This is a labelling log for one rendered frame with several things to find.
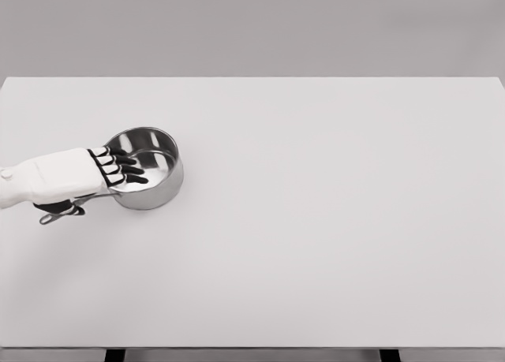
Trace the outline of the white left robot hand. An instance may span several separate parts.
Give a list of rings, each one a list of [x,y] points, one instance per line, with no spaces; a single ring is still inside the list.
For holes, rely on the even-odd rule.
[[[108,191],[123,183],[146,185],[144,170],[121,148],[78,147],[34,158],[30,166],[38,177],[30,201],[52,215],[85,214],[77,203],[81,197]]]

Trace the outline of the steel pot with long handle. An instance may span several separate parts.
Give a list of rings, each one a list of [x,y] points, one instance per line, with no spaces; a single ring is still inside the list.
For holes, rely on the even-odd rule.
[[[112,196],[128,209],[151,210],[168,203],[178,194],[183,182],[183,167],[178,146],[168,133],[152,127],[127,129],[101,146],[123,149],[136,160],[137,167],[144,170],[148,183],[123,183],[106,192],[81,197],[77,200],[81,206],[91,199]],[[35,169],[31,185],[37,177]],[[39,222],[46,225],[62,217],[46,213]]]

